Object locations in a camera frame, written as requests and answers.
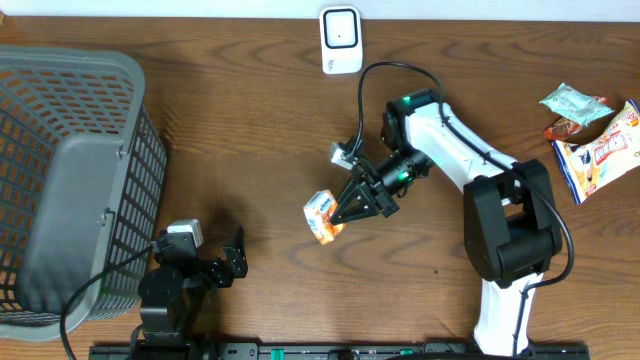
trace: wood grain surface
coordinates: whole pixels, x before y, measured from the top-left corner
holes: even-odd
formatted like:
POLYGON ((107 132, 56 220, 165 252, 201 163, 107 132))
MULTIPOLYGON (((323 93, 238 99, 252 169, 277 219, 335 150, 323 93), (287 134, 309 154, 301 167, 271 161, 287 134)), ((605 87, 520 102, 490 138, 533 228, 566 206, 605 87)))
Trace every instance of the wood grain surface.
MULTIPOLYGON (((538 101, 566 82, 586 94, 640 97, 640 28, 633 24, 364 21, 365 63, 410 62, 438 75, 456 114, 499 150, 549 170, 573 232, 569 279, 536 294, 536 341, 585 341, 593 359, 640 357, 640 170, 576 206, 542 130, 555 116, 538 101)), ((116 50, 146 74, 146 105, 170 144, 157 229, 198 218, 219 246, 241 223, 249 275, 204 309, 198 329, 263 342, 424 342, 468 337, 480 278, 462 244, 462 197, 434 170, 389 219, 349 224, 320 246, 302 206, 315 191, 340 191, 348 174, 329 145, 357 128, 357 74, 321 70, 317 21, 13 18, 0 43, 116 50)), ((364 89, 366 151, 378 140, 387 100, 430 87, 403 69, 377 69, 364 89)), ((591 134, 606 125, 598 122, 591 134)), ((557 275, 556 256, 547 276, 557 275)), ((137 310, 85 323, 89 346, 128 341, 137 310)), ((59 341, 0 341, 0 357, 63 359, 59 341)))

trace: basket bottom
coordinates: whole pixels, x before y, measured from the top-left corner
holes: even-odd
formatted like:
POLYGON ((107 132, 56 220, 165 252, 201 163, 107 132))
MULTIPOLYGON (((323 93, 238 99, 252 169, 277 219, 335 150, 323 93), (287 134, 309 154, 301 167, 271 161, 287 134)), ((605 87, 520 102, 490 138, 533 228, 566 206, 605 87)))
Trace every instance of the basket bottom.
POLYGON ((56 148, 16 281, 26 310, 60 314, 89 280, 121 144, 79 134, 56 148))

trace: orange and white package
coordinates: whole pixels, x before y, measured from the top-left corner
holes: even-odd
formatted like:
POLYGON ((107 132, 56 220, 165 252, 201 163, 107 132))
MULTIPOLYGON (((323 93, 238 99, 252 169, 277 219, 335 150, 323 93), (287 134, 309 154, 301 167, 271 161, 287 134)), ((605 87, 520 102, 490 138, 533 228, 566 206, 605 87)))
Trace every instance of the orange and white package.
POLYGON ((573 201, 581 204, 596 190, 640 166, 640 110, 629 100, 597 139, 586 145, 551 143, 573 201))
POLYGON ((332 225, 331 215, 338 208, 338 202, 331 191, 318 191, 304 206, 304 216, 307 224, 322 245, 335 240, 336 236, 344 229, 345 224, 332 225))

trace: black square outline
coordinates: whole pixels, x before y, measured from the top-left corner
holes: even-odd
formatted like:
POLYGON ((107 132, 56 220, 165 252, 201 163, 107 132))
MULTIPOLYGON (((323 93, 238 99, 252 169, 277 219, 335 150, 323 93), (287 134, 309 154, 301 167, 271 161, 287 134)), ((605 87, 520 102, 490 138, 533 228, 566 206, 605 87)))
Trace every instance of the black square outline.
POLYGON ((329 48, 329 49, 348 49, 348 48, 354 48, 358 45, 358 17, 356 16, 356 12, 353 11, 353 9, 333 9, 333 10, 327 10, 324 12, 324 14, 322 15, 322 23, 323 23, 323 27, 324 27, 324 44, 329 48), (331 46, 329 45, 329 41, 327 40, 327 14, 328 13, 332 13, 332 12, 345 12, 348 11, 350 13, 353 14, 353 32, 355 33, 355 38, 356 38, 356 42, 353 43, 353 45, 342 45, 342 46, 331 46))

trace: snack package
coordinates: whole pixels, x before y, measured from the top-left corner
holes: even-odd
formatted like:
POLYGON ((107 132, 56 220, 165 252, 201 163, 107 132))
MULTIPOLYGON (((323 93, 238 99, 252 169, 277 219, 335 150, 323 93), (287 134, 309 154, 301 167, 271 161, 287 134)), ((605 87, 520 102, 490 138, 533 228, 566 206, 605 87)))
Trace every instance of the snack package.
POLYGON ((338 202, 329 190, 318 191, 304 206, 307 224, 322 245, 332 242, 345 227, 345 224, 331 224, 331 215, 337 208, 338 202))
POLYGON ((640 111, 629 100, 604 134, 587 145, 552 142, 576 204, 640 165, 640 111))
POLYGON ((593 120, 609 115, 611 108, 583 95, 569 85, 562 84, 540 104, 547 105, 554 113, 566 117, 580 126, 587 126, 593 120))
MULTIPOLYGON (((592 98, 602 105, 606 105, 609 102, 609 99, 603 96, 592 96, 592 98)), ((549 126, 542 133, 542 136, 549 141, 554 141, 554 140, 565 141, 571 135, 578 133, 580 130, 584 128, 585 128, 584 126, 581 126, 575 121, 571 121, 566 117, 561 117, 553 125, 549 126)))

